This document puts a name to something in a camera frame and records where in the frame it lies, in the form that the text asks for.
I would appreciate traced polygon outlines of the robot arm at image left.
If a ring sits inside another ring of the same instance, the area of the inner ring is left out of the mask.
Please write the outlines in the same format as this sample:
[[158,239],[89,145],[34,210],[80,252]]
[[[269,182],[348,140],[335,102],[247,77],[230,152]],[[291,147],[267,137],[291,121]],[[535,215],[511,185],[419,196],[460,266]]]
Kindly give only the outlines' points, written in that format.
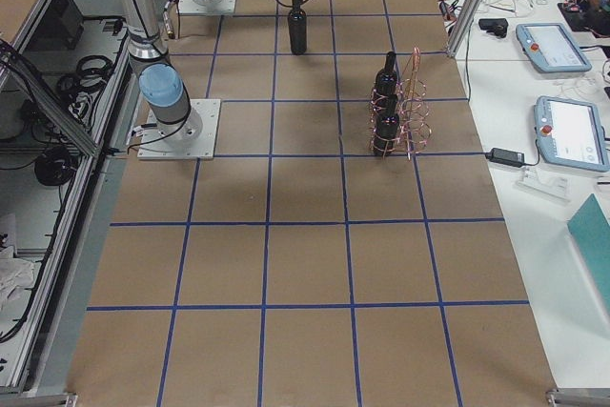
[[121,1],[129,32],[130,61],[140,90],[161,125],[179,128],[191,119],[191,103],[162,43],[154,1]]

